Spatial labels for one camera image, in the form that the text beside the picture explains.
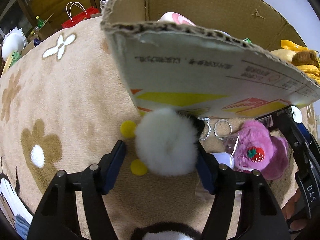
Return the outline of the person's right hand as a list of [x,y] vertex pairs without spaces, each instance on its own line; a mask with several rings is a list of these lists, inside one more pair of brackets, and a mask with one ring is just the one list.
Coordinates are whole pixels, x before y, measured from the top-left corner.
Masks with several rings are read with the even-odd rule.
[[[301,198],[301,191],[300,191],[300,189],[297,189],[295,194],[289,199],[289,201],[282,208],[282,213],[283,213],[284,218],[286,220],[290,219],[294,215],[295,209],[296,209],[296,204],[300,200],[300,198]],[[306,227],[307,223],[308,223],[308,221],[306,219],[294,220],[290,224],[290,229],[293,231],[302,230]]]

